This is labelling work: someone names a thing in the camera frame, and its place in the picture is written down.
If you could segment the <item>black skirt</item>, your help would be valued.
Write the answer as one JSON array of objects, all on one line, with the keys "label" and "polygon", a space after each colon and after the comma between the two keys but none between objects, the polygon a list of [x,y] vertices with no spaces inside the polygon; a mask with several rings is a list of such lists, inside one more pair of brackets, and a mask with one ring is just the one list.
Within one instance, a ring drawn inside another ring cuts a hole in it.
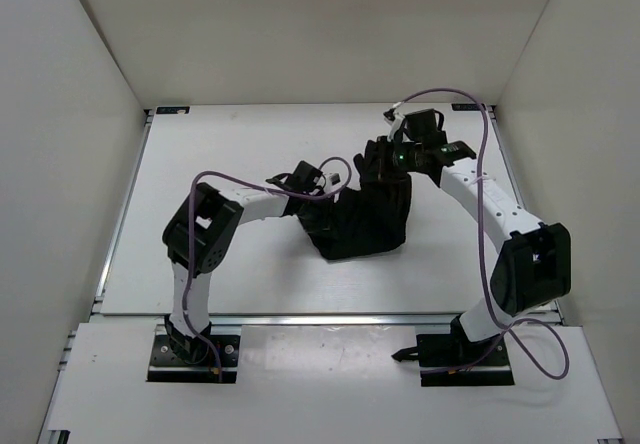
[{"label": "black skirt", "polygon": [[298,220],[327,261],[370,256],[397,249],[406,241],[412,179],[387,158],[391,147],[368,141],[353,158],[358,190],[346,188],[336,200],[309,202]]}]

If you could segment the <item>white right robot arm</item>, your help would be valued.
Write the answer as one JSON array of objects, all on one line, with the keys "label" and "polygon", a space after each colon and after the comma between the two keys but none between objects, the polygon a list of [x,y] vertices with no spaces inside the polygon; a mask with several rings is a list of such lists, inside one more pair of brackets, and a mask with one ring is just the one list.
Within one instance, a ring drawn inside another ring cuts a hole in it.
[{"label": "white right robot arm", "polygon": [[546,224],[523,209],[479,167],[464,142],[448,140],[444,116],[435,109],[404,115],[396,107],[383,114],[391,130],[378,140],[383,167],[428,176],[476,221],[479,241],[498,254],[483,274],[483,297],[458,318],[460,332],[448,340],[449,355],[471,364],[484,341],[526,312],[563,297],[571,289],[571,237],[560,223]]}]

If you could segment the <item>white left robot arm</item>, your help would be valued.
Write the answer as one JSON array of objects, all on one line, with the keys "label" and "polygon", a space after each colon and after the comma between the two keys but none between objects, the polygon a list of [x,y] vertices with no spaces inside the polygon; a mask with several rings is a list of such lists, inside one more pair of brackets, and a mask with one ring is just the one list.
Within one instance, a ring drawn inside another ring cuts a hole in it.
[{"label": "white left robot arm", "polygon": [[264,184],[253,184],[217,172],[194,177],[189,193],[170,219],[162,242],[174,272],[173,308],[167,325],[174,349],[188,362],[208,353],[211,275],[221,265],[237,229],[254,221],[299,214],[308,204],[332,204],[351,181],[306,161]]}]

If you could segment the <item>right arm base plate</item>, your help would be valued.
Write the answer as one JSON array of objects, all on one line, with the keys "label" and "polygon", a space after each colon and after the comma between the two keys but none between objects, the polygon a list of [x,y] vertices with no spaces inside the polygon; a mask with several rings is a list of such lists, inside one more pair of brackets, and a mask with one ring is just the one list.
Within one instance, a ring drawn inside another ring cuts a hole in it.
[{"label": "right arm base plate", "polygon": [[418,334],[416,345],[396,351],[396,362],[417,362],[422,387],[513,386],[504,338],[471,343],[459,333]]}]

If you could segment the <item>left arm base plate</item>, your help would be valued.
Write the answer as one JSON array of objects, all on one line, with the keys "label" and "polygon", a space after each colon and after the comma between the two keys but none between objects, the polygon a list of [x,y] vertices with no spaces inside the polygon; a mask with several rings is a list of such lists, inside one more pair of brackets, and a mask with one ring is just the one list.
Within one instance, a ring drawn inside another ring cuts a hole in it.
[{"label": "left arm base plate", "polygon": [[216,364],[210,348],[199,341],[194,357],[172,344],[165,328],[155,329],[147,368],[152,383],[235,384],[238,374],[241,328],[214,326],[210,340],[215,345],[221,366]]}]

